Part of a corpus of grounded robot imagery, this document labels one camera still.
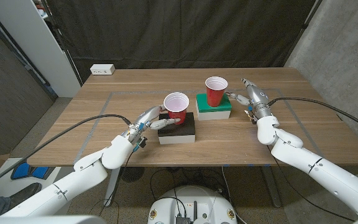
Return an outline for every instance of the white box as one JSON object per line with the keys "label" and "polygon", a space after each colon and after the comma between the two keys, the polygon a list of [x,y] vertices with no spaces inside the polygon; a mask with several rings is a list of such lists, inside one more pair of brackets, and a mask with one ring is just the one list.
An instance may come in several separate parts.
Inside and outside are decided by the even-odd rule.
{"label": "white box", "polygon": [[160,144],[194,143],[196,142],[196,136],[165,136],[158,137],[158,140],[160,140]]}
{"label": "white box", "polygon": [[207,121],[212,119],[229,119],[231,111],[217,111],[200,113],[198,111],[198,103],[196,101],[197,117],[199,121]]}
{"label": "white box", "polygon": [[113,64],[94,64],[91,67],[92,75],[112,75],[115,70]]}

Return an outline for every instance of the red plastic cup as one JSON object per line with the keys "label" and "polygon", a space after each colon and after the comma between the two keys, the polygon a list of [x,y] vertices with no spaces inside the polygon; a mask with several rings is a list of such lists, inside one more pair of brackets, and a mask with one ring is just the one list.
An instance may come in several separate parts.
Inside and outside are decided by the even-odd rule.
{"label": "red plastic cup", "polygon": [[221,77],[209,77],[205,80],[206,102],[209,106],[217,107],[221,104],[227,81]]}
{"label": "red plastic cup", "polygon": [[170,118],[180,118],[175,124],[185,122],[186,109],[189,106],[189,98],[179,92],[171,93],[164,99],[164,107],[168,110]]}

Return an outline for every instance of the black backdrop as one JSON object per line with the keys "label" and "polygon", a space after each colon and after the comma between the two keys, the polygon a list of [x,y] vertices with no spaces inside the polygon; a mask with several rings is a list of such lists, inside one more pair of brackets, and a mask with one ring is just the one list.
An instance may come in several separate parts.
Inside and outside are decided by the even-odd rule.
{"label": "black backdrop", "polygon": [[314,0],[48,0],[80,76],[120,68],[281,67]]}

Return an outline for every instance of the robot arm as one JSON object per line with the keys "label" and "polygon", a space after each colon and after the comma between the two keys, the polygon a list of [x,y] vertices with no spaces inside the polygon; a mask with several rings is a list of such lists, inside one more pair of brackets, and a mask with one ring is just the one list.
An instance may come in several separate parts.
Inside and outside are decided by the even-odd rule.
{"label": "robot arm", "polygon": [[123,165],[131,151],[145,146],[145,137],[142,137],[151,124],[151,120],[157,118],[164,111],[163,105],[155,106],[142,113],[134,124],[130,124],[128,130],[116,136],[111,141],[111,146],[94,152],[80,159],[74,165],[74,172],[56,181],[31,198],[22,202],[1,217],[29,217],[53,215],[67,202],[77,195],[98,185],[107,177],[106,169],[117,169]]}
{"label": "robot arm", "polygon": [[242,81],[252,98],[250,103],[257,117],[258,140],[273,145],[271,153],[275,158],[307,173],[358,215],[358,177],[305,149],[297,136],[278,129],[280,124],[267,105],[266,94],[252,82],[244,78]]}

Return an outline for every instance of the power strip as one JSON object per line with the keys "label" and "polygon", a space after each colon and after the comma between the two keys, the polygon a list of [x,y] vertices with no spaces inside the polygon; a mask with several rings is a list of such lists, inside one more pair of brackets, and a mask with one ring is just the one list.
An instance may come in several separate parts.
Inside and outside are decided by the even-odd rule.
{"label": "power strip", "polygon": [[113,64],[94,64],[91,67],[92,75],[112,75],[115,71]]}

